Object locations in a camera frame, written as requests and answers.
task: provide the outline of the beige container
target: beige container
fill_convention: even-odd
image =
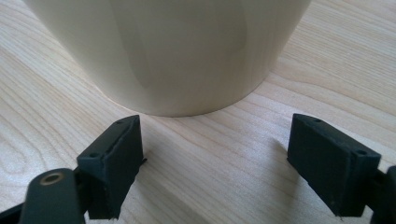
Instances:
[[[310,2],[24,1],[108,97],[170,117],[215,111],[252,92]]]

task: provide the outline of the light wood surface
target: light wood surface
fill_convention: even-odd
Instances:
[[[0,210],[29,181],[76,167],[113,121],[108,100],[20,0],[0,1]],[[368,223],[335,217],[287,163],[293,113],[324,119],[396,164],[396,2],[314,0],[270,76],[190,118],[141,114],[144,153],[120,220],[91,223]]]

